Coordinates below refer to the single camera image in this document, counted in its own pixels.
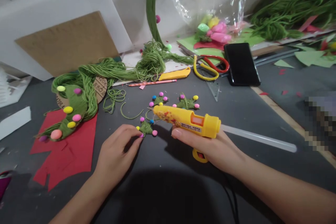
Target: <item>fingernail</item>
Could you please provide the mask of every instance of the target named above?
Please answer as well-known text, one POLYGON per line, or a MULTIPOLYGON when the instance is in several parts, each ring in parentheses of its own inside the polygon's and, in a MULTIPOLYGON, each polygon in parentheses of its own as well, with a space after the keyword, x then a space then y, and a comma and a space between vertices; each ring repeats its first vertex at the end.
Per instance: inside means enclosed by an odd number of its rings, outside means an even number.
POLYGON ((172 137, 179 138, 182 136, 181 129, 174 129, 171 133, 172 137))

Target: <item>yellow glue gun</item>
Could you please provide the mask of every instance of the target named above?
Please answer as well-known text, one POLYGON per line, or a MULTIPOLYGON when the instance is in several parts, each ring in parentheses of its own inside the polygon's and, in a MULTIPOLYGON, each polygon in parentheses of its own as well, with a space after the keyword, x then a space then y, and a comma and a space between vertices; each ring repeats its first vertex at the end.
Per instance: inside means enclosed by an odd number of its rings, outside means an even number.
MULTIPOLYGON (((221 127, 221 121, 218 117, 208 114, 205 114, 204 117, 198 116, 193 111, 183 108, 155 106, 153 112, 161 120, 191 131, 201 137, 216 138, 221 127)), ((208 162, 204 154, 196 149, 192 151, 192 155, 197 161, 202 163, 208 162)))

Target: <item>hand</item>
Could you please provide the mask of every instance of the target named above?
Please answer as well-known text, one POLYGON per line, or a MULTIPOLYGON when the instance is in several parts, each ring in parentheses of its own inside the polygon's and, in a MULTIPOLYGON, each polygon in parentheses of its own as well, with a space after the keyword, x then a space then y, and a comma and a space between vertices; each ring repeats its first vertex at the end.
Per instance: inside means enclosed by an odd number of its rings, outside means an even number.
POLYGON ((141 134, 134 126, 123 124, 105 140, 92 175, 102 190, 110 192, 126 174, 143 138, 137 138, 128 152, 124 153, 124 148, 132 137, 141 134))
POLYGON ((244 167, 246 154, 221 130, 214 139, 198 136, 190 131, 175 128, 172 137, 202 152, 218 169, 234 175, 244 167))

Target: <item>cardboard circle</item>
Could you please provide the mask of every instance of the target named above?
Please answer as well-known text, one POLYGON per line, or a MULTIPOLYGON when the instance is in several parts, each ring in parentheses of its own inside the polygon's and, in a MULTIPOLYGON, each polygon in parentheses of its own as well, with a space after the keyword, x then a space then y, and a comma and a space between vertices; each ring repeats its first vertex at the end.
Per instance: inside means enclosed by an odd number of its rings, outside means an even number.
MULTIPOLYGON (((97 103, 99 104, 104 98, 107 91, 107 79, 101 76, 97 76, 93 82, 93 87, 96 91, 97 103)), ((64 109, 64 107, 70 105, 68 99, 63 98, 58 94, 56 94, 56 102, 61 109, 64 109)))

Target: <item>red scissor handle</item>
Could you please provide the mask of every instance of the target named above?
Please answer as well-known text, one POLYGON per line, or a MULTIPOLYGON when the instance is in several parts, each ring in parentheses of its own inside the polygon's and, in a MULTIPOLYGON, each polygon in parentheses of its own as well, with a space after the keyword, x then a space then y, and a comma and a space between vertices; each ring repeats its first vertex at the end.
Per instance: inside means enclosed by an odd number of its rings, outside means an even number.
POLYGON ((215 69, 218 73, 224 74, 230 68, 230 65, 229 65, 228 61, 226 59, 222 58, 222 57, 215 56, 215 55, 201 55, 201 57, 206 63, 208 63, 208 65, 211 68, 215 69), (224 70, 218 69, 208 58, 213 58, 213 59, 221 61, 225 65, 225 69, 224 70))

